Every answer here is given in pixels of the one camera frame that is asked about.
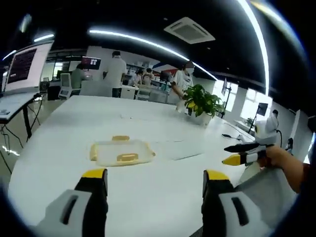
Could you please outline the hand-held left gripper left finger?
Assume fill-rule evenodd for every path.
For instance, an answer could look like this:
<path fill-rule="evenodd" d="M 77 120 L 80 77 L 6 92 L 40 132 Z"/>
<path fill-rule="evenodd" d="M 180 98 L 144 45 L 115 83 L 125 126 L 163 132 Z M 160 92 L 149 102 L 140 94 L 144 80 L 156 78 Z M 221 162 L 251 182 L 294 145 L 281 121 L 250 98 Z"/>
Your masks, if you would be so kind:
<path fill-rule="evenodd" d="M 107 169 L 85 172 L 73 190 L 64 191 L 45 210 L 38 237 L 104 237 L 108 212 Z"/>

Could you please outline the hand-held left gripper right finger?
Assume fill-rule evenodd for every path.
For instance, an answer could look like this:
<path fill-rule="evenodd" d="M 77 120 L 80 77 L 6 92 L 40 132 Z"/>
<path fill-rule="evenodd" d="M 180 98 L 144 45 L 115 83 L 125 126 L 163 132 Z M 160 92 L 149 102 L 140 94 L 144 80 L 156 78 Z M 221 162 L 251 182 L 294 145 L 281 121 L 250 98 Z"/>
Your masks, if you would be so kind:
<path fill-rule="evenodd" d="M 203 172 L 201 213 L 204 237 L 264 237 L 270 232 L 259 207 L 219 171 Z"/>

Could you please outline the person's right hand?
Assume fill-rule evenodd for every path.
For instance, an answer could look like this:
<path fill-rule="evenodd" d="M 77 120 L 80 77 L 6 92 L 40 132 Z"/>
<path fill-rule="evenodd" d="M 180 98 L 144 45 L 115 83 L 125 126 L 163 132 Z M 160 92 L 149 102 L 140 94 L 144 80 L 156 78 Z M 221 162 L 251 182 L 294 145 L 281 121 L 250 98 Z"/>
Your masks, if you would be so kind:
<path fill-rule="evenodd" d="M 283 170 L 287 175 L 292 166 L 295 165 L 294 157 L 279 146 L 269 146 L 266 148 L 266 154 L 258 160 L 260 167 L 275 166 Z"/>

